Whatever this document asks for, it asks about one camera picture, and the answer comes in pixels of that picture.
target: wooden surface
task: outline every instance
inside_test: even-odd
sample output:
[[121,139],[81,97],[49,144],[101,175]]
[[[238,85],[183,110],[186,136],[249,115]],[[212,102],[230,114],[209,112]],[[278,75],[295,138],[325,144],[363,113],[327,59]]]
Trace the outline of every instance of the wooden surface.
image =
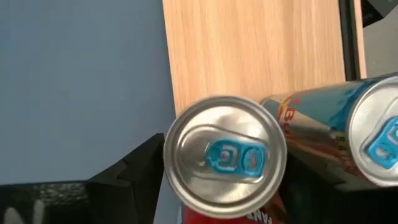
[[366,78],[367,73],[366,73],[366,61],[365,61],[365,48],[363,42],[361,0],[354,0],[354,5],[355,5],[356,35],[358,42],[359,72],[361,73],[361,78]]
[[345,80],[337,0],[164,0],[164,15],[177,114]]

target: gray wall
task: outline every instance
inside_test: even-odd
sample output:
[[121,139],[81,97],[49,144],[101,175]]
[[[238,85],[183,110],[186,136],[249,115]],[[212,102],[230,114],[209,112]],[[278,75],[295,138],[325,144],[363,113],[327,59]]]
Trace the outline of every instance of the gray wall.
[[[161,0],[0,1],[0,184],[85,180],[166,132],[169,70]],[[177,206],[164,180],[155,222]]]
[[398,6],[364,29],[364,44],[369,77],[398,72]]

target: energy drink can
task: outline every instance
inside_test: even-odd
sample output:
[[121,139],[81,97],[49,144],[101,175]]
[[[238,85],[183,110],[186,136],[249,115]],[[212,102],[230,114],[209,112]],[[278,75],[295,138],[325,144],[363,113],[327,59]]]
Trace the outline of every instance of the energy drink can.
[[244,217],[232,219],[211,218],[199,214],[186,206],[182,207],[179,215],[180,217],[178,218],[181,221],[178,223],[181,224],[287,224],[286,210],[278,193],[274,195],[270,203]]
[[398,73],[266,98],[289,146],[353,186],[398,185]]
[[217,96],[174,121],[163,157],[167,178],[185,205],[208,217],[237,218],[277,192],[287,148],[277,121],[260,104]]

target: blue pull tab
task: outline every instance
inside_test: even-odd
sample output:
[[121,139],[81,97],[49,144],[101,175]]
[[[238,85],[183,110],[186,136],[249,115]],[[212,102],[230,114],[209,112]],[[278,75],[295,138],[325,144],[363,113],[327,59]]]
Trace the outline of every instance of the blue pull tab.
[[368,156],[385,169],[398,161],[398,117],[390,119],[368,147]]
[[262,144],[222,139],[208,148],[206,161],[219,174],[260,177],[266,164],[266,148]]

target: can lid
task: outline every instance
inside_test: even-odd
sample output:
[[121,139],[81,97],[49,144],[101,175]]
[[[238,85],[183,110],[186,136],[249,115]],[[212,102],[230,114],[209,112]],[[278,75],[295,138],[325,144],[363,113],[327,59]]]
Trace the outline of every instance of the can lid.
[[277,121],[261,105],[234,96],[201,100],[171,126],[164,146],[169,182],[198,213],[247,215],[275,194],[287,149]]
[[347,125],[351,153],[364,176],[380,186],[397,186],[398,77],[368,89]]

